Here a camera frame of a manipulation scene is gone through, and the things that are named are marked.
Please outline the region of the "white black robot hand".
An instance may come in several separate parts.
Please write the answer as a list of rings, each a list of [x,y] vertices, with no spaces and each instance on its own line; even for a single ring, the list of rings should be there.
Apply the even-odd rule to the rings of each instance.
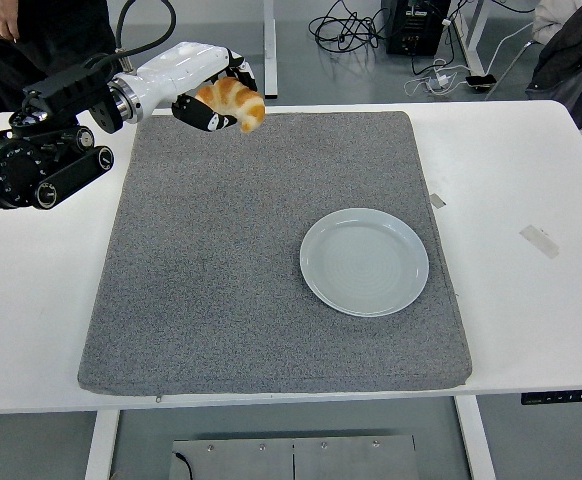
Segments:
[[[209,132],[237,124],[249,133],[265,118],[250,64],[225,47],[181,42],[138,68],[127,84],[134,122],[166,103],[176,119]]]

